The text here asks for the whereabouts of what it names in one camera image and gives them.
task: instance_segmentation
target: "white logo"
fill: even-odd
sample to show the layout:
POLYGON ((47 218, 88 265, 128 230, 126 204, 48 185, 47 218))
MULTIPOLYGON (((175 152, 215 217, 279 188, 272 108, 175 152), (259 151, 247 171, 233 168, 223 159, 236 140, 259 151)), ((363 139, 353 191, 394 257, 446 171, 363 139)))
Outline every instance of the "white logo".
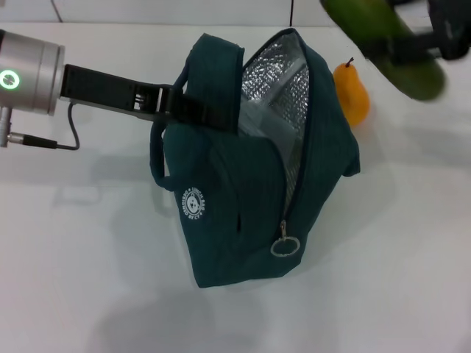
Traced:
POLYGON ((183 212, 190 219, 199 219, 205 211, 205 198, 201 191, 189 188, 182 197, 183 212))

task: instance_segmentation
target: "bag handle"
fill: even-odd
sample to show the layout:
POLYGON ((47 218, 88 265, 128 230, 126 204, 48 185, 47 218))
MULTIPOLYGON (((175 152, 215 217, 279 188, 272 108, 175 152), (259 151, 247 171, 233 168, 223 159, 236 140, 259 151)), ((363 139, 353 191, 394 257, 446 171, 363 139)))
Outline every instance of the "bag handle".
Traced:
POLYGON ((199 168, 203 159, 208 155, 209 143, 202 140, 198 143, 191 152, 194 157, 184 163, 184 168, 178 173, 172 175, 165 175, 165 157, 163 152, 163 139, 162 134, 165 131, 167 124, 154 122, 151 130, 151 143, 150 143, 150 168, 152 176, 154 177, 157 185, 165 188, 168 191, 181 190, 188 187, 188 185, 195 179, 195 174, 199 173, 199 168))

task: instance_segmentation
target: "silver insulated lining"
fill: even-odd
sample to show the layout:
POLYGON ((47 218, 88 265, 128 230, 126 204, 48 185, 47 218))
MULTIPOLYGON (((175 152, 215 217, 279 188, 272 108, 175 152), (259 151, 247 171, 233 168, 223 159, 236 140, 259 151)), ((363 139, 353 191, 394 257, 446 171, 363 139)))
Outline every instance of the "silver insulated lining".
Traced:
POLYGON ((308 112, 308 89, 309 71, 295 34, 283 35, 272 42, 247 66, 242 76, 241 106, 247 101, 263 105, 271 116, 284 120, 284 131, 291 131, 285 135, 290 135, 288 139, 291 139, 292 143, 280 145, 274 141, 279 150, 281 146, 285 149, 280 151, 280 154, 286 155, 286 158, 283 158, 287 177, 284 211, 291 202, 300 172, 308 112))

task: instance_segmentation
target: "green cucumber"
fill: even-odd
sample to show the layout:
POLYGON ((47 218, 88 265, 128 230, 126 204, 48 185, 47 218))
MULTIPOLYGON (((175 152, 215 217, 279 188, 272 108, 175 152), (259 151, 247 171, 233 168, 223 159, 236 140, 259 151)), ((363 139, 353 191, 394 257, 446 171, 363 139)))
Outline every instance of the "green cucumber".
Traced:
MULTIPOLYGON (((321 0, 321 3, 356 45, 412 33, 385 0, 321 0)), ((372 63, 398 90, 413 99, 430 101, 445 88, 445 74, 432 56, 422 63, 400 66, 393 65, 388 57, 375 58, 372 63)))

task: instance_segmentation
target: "pear stem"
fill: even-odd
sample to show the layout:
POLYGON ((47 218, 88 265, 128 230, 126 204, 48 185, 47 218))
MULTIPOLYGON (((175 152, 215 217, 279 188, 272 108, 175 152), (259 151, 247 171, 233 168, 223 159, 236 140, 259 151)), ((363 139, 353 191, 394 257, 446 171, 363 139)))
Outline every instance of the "pear stem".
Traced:
POLYGON ((350 64, 352 63, 353 60, 354 60, 353 58, 350 59, 350 60, 348 60, 348 63, 345 64, 345 67, 346 67, 346 68, 349 68, 349 67, 350 67, 350 64))

